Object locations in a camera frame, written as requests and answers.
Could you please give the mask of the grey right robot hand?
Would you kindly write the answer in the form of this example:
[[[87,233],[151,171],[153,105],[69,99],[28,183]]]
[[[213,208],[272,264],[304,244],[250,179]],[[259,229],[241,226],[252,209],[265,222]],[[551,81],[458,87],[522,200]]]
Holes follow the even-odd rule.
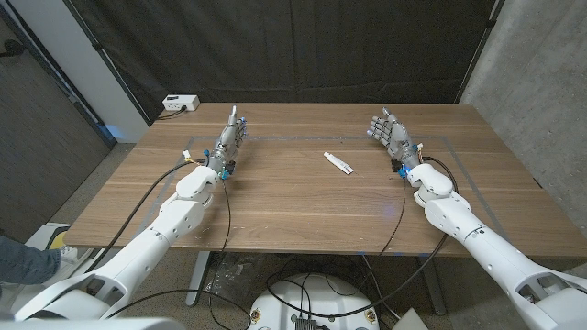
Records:
[[[417,145],[404,124],[387,107],[382,109],[382,116],[371,119],[367,135],[384,145],[391,158],[408,171],[421,163]]]

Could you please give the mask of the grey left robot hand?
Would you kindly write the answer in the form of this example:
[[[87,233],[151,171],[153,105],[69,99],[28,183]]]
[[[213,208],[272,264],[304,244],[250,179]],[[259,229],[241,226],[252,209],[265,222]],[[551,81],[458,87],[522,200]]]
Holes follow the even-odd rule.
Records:
[[[246,124],[246,119],[238,116],[238,109],[234,104],[227,125],[210,152],[208,168],[221,173],[229,163],[235,161],[243,139],[247,135]]]

